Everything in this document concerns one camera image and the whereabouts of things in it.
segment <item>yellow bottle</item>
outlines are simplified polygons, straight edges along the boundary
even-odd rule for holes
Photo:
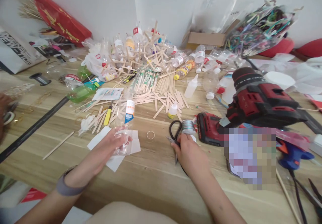
[[[188,72],[194,68],[194,66],[195,66],[195,62],[192,59],[188,60],[184,66],[177,69],[174,75],[174,79],[175,80],[183,79],[188,74]]]

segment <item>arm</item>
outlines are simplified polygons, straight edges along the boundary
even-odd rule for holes
[[[245,224],[245,220],[211,173],[207,155],[192,140],[190,135],[182,134],[178,141],[181,143],[181,149],[175,143],[172,143],[171,146],[174,148],[180,164],[210,209],[216,223]]]
[[[115,138],[120,128],[114,128],[93,148],[85,159],[65,177],[65,184],[69,187],[84,187],[104,167],[113,155],[115,148],[121,146],[125,138]],[[16,224],[22,223],[62,223],[70,209],[81,196],[63,196],[56,189],[27,212]]]

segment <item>cardboard box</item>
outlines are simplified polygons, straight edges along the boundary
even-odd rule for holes
[[[206,50],[212,50],[215,46],[224,46],[226,36],[237,26],[240,20],[236,19],[226,30],[225,33],[196,33],[187,32],[182,41],[188,38],[185,48],[195,50],[199,44],[206,45]]]

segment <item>black scissors handle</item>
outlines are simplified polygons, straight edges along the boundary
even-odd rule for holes
[[[172,126],[173,126],[173,124],[175,124],[176,122],[178,122],[178,123],[179,123],[179,128],[178,128],[177,132],[175,133],[175,136],[173,136],[173,134],[172,134]],[[179,120],[175,120],[175,121],[173,121],[173,122],[170,124],[170,126],[169,126],[169,133],[170,133],[170,137],[174,140],[175,144],[176,144],[176,145],[178,145],[179,147],[180,147],[180,143],[177,141],[177,139],[178,139],[178,135],[179,135],[179,133],[180,133],[180,131],[181,131],[181,128],[182,128],[182,123],[181,123],[181,121],[179,121]]]

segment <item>red gift bag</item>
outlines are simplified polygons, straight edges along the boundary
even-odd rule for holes
[[[92,36],[91,31],[65,12],[53,0],[34,1],[47,25],[54,28],[60,35],[70,40],[76,46],[83,47],[82,41]]]

